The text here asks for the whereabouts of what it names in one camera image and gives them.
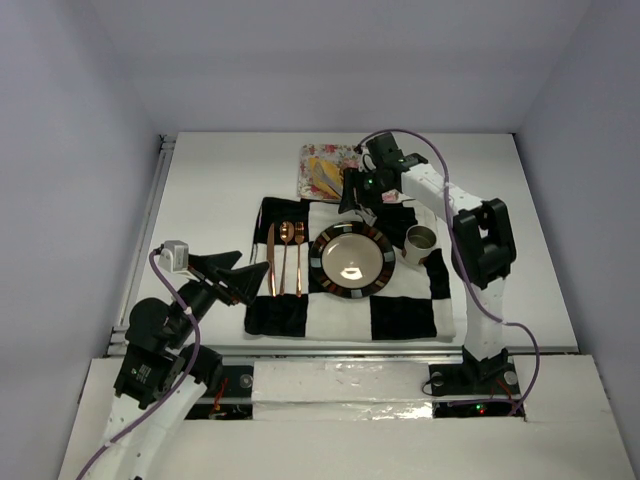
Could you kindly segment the yellow oval bread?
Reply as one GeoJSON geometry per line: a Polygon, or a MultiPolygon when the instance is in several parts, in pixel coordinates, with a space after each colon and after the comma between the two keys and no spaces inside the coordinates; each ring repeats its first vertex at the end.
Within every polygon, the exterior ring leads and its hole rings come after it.
{"type": "Polygon", "coordinates": [[[310,159],[311,185],[327,196],[340,199],[343,189],[341,169],[327,160],[317,157],[310,159]]]}

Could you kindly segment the silver metal tongs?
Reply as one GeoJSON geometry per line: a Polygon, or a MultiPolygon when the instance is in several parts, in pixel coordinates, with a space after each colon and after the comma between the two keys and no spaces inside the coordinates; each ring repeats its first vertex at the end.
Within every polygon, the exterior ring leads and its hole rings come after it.
{"type": "Polygon", "coordinates": [[[349,190],[343,197],[344,169],[330,162],[313,158],[311,166],[312,185],[323,191],[333,201],[339,203],[340,213],[354,213],[366,224],[372,226],[376,216],[371,209],[359,205],[355,200],[354,190],[349,190]]]}

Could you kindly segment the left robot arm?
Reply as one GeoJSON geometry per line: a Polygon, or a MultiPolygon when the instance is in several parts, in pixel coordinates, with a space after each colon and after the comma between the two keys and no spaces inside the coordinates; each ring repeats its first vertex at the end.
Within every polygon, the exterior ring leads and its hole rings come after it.
{"type": "Polygon", "coordinates": [[[256,299],[270,265],[239,268],[240,257],[193,255],[182,241],[150,252],[172,301],[149,297],[132,308],[101,445],[78,478],[153,478],[191,408],[205,393],[224,390],[223,358],[203,346],[199,323],[217,302],[249,306],[256,299]]]}

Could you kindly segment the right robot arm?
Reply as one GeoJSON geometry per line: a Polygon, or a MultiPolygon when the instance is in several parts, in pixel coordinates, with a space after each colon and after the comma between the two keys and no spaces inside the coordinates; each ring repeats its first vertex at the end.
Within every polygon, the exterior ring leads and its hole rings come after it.
{"type": "Polygon", "coordinates": [[[507,206],[456,186],[447,164],[434,168],[423,156],[404,153],[396,133],[381,130],[356,144],[363,164],[344,171],[339,210],[370,211],[395,190],[446,223],[451,263],[465,285],[466,335],[461,362],[430,367],[423,390],[432,397],[490,395],[511,366],[502,304],[516,247],[507,206]]]}

